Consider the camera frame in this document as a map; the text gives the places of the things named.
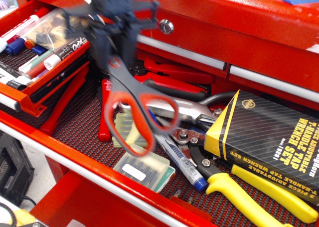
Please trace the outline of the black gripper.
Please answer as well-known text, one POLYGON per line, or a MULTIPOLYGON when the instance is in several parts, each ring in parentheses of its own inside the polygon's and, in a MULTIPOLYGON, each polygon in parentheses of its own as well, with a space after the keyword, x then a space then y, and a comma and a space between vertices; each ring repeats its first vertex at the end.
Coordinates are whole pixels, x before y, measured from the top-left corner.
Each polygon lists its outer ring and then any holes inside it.
POLYGON ((66 35, 90 31, 90 53, 100 70, 107 70, 112 45, 107 35, 121 34, 120 57, 126 66, 134 58, 137 35, 156 26, 159 2, 156 0, 84 0, 82 5, 66 8, 66 35))

